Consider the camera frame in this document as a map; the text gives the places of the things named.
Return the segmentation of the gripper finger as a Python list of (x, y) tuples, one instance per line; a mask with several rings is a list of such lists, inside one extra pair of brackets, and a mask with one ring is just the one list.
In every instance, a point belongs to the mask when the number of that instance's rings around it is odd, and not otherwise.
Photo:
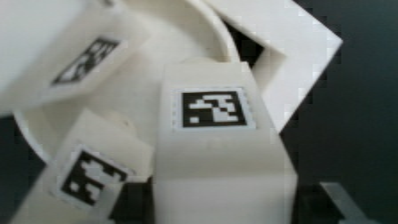
[(338, 224), (381, 224), (368, 218), (344, 185), (338, 182), (322, 182), (320, 185), (344, 215)]

